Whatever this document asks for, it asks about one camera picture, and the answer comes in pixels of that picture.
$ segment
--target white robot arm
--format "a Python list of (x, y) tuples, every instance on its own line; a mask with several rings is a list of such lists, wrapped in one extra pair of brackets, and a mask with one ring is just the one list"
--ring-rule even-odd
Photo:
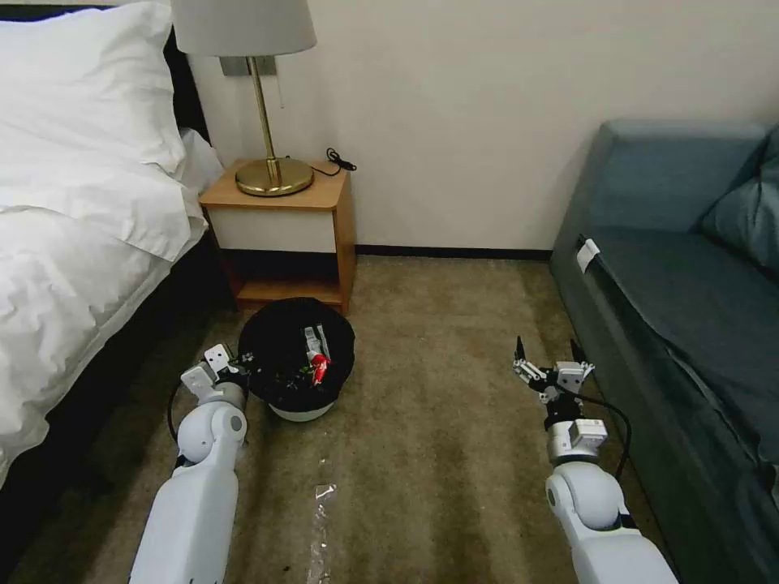
[(199, 398), (178, 433), (181, 466), (157, 492), (130, 584), (221, 584), (227, 566), (238, 479), (235, 459), (246, 436), (246, 393), (223, 345), (182, 374)]
[(517, 339), (514, 371), (540, 393), (548, 418), (549, 506), (562, 524), (579, 584), (678, 584), (657, 547), (643, 537), (625, 506), (618, 481), (596, 463), (608, 436), (601, 420), (585, 419), (577, 395), (594, 367), (560, 362), (538, 368)]

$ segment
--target couch pillow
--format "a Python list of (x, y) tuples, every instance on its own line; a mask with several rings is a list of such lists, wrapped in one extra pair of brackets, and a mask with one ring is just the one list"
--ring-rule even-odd
[(758, 176), (717, 201), (701, 229), (779, 274), (779, 127)]
[(184, 146), (162, 50), (170, 7), (137, 2), (0, 22), (0, 157), (51, 147), (175, 172)]

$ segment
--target wooden nightstand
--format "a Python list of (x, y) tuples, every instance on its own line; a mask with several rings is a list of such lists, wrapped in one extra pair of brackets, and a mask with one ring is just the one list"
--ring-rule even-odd
[(254, 197), (235, 186), (235, 171), (246, 162), (237, 161), (200, 197), (239, 308), (312, 296), (346, 314), (355, 277), (349, 173), (314, 173), (304, 191)]

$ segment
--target brown carpet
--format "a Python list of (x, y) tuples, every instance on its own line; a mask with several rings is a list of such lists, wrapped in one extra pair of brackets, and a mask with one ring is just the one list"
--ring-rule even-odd
[[(247, 316), (215, 315), (203, 348), (234, 346)], [(226, 582), (575, 582), (544, 500), (544, 409), (511, 371), (517, 333), (539, 364), (570, 357), (547, 265), (360, 257), (348, 317), (355, 370), (324, 418), (283, 422), (250, 399)], [(146, 364), (90, 454), (112, 487), (67, 492), (14, 584), (127, 581), (175, 459), (162, 361)], [(176, 419), (192, 408), (185, 393)], [(623, 482), (639, 527), (660, 544), (632, 469)], [(329, 484), (323, 517), (315, 493)], [(312, 545), (323, 574), (309, 574)]]

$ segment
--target black bed frame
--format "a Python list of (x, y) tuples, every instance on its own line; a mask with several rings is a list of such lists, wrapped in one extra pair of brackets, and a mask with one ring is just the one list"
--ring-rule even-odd
[[(43, 20), (90, 7), (108, 6), (0, 5), (0, 20)], [(173, 33), (165, 57), (173, 78), (179, 127), (193, 128), (208, 140), (192, 71)], [(105, 479), (94, 475), (85, 458), (115, 405), (127, 398), (135, 377), (126, 372), (136, 371), (145, 359), (170, 342), (177, 324), (207, 318), (217, 305), (228, 306), (229, 298), (213, 240), (206, 235), (176, 263), (127, 325), (90, 362), (62, 403), (47, 416), (50, 430), (44, 443), (16, 459), (0, 489), (0, 582), (10, 577), (68, 486), (87, 482), (92, 488), (101, 488)], [(192, 350), (198, 344), (199, 339), (193, 339)], [(166, 363), (171, 375), (190, 364), (192, 353), (184, 357), (187, 350), (177, 352), (181, 363)]]

